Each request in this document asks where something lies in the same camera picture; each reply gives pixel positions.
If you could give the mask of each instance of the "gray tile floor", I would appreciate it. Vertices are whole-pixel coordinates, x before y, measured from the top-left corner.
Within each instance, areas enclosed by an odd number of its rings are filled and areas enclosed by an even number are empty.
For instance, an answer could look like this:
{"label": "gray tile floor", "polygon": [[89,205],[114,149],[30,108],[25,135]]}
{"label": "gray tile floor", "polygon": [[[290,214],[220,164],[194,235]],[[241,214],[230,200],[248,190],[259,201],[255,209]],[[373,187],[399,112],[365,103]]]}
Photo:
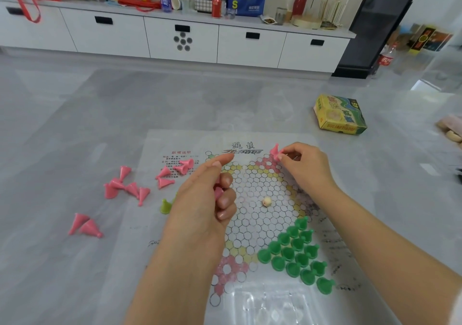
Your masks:
{"label": "gray tile floor", "polygon": [[[401,56],[378,79],[320,81],[0,54],[2,323],[93,323],[125,207],[108,205],[101,184],[137,166],[150,129],[311,134],[352,197],[462,273],[462,150],[433,125],[462,110],[461,55]],[[369,128],[320,130],[320,93],[357,99]],[[103,221],[107,238],[70,240],[75,211]]]}

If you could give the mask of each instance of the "soda can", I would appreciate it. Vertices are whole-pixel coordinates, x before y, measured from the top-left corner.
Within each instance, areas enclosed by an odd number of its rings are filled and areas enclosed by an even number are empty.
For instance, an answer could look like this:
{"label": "soda can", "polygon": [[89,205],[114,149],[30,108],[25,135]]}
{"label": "soda can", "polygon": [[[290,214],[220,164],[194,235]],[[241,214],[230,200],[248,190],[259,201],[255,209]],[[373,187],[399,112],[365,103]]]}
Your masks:
{"label": "soda can", "polygon": [[212,17],[221,18],[221,0],[212,0]]}

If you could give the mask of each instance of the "right hand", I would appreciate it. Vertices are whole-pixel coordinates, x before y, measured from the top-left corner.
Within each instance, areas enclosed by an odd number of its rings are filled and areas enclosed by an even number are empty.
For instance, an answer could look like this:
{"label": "right hand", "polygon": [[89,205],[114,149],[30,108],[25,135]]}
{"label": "right hand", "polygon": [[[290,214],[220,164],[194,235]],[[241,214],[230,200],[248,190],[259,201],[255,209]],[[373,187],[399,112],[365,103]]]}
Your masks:
{"label": "right hand", "polygon": [[279,157],[298,185],[314,200],[338,188],[327,155],[319,147],[294,142],[284,147]]}

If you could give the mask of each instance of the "left hand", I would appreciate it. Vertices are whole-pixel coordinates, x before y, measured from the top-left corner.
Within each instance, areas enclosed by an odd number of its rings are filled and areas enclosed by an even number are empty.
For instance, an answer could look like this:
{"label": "left hand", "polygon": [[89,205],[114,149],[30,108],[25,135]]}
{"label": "left hand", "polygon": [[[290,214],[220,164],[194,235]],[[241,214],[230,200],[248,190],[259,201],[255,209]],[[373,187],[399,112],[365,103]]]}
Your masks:
{"label": "left hand", "polygon": [[[184,246],[199,262],[215,271],[225,244],[225,230],[236,213],[236,193],[229,188],[232,176],[221,167],[234,158],[227,153],[200,165],[181,185],[164,228],[163,241]],[[225,191],[215,202],[213,187],[219,178]]]}

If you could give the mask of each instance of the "white cabinet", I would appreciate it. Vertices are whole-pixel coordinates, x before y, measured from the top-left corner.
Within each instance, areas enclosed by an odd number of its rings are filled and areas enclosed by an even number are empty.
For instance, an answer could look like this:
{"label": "white cabinet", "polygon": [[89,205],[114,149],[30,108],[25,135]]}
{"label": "white cabinet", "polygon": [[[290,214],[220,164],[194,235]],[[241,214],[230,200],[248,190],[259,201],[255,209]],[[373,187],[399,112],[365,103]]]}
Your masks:
{"label": "white cabinet", "polygon": [[[32,18],[34,5],[26,4]],[[0,2],[0,46],[76,51],[61,12],[57,7],[40,6],[39,23],[28,21],[17,3]]]}
{"label": "white cabinet", "polygon": [[61,9],[78,52],[149,57],[142,17]]}
{"label": "white cabinet", "polygon": [[334,72],[349,39],[287,33],[279,68]]}
{"label": "white cabinet", "polygon": [[220,25],[218,63],[277,68],[285,32]]}
{"label": "white cabinet", "polygon": [[218,25],[145,17],[151,57],[217,62]]}

